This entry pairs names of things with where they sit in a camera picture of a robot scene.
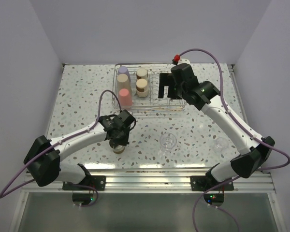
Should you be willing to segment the steel cup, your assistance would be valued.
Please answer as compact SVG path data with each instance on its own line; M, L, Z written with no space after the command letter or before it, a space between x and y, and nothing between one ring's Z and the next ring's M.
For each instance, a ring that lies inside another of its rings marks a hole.
M114 144L112 142L110 142L110 147L115 154L121 154L125 150L124 145L118 145L118 144Z
M146 79L138 79L136 81L136 94L138 97L144 98L149 94L148 81Z
M148 70L145 68L138 68L136 71L137 79L148 79Z

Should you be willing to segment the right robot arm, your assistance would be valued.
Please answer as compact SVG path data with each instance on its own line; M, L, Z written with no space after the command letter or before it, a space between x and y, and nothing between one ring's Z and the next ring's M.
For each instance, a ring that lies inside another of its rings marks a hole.
M237 157L215 165L206 173L208 188L218 189L225 180L236 175L249 178L268 159L275 144L273 138L263 137L231 108L225 109L218 88L209 81L199 82L189 64L176 65L171 73L160 73L159 98L163 97L165 87L168 87L168 98L184 99L210 117L239 152Z

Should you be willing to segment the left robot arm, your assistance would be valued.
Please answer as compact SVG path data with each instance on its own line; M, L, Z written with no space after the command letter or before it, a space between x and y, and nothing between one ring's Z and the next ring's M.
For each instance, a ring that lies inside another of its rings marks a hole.
M93 177L82 164L63 162L68 156L92 144L109 141L112 149L123 150L129 144L136 119L127 110L118 115L101 116L94 123L70 134L47 139L38 137L24 159L24 164L40 187L54 181L67 182L84 190L93 186Z

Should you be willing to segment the clear glass cup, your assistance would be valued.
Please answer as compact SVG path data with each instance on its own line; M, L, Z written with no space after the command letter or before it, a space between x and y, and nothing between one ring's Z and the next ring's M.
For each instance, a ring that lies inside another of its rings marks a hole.
M164 133L159 139L160 151L170 152L177 144L177 138L172 133Z
M218 137L214 140L213 150L216 153L223 153L229 147L229 142L226 138Z

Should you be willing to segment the beige plastic cup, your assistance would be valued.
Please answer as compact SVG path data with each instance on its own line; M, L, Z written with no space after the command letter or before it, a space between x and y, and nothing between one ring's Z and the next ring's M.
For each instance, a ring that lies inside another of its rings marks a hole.
M116 77L116 80L118 91L120 91L121 89L127 89L129 93L132 94L131 83L129 77L126 74L119 74Z

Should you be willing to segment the red plastic cup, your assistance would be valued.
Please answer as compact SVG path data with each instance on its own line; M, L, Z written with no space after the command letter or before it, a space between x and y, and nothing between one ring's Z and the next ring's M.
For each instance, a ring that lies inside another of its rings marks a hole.
M131 107L133 105L131 94L126 88L119 91L118 99L122 107Z

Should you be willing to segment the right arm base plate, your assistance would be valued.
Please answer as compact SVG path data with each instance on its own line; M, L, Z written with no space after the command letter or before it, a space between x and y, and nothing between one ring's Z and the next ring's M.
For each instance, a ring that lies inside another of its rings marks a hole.
M193 175L190 177L190 185L192 191L206 191L214 186L216 186L218 182L216 180L212 180L205 175L203 176L196 176ZM233 182L229 182L225 184L224 186L220 186L218 188L215 188L215 191L219 190L225 190L225 191L233 191L234 186Z

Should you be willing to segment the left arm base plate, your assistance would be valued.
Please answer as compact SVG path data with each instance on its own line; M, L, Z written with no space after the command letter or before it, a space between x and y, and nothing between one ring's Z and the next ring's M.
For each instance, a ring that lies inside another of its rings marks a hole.
M72 184L69 182L64 182L62 189L71 191L82 191L82 190L92 190L104 191L106 185L106 176L104 175L94 175L86 176L79 184Z

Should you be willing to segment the purple plastic cup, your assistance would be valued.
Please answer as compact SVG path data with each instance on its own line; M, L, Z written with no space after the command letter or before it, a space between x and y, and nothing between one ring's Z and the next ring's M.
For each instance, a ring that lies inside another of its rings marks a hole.
M126 66L120 66L120 67L118 68L118 70L117 70L117 73L118 73L118 74L125 74L125 75L127 75L127 76L130 75L130 74L129 74L129 70L128 70L128 68L127 68Z

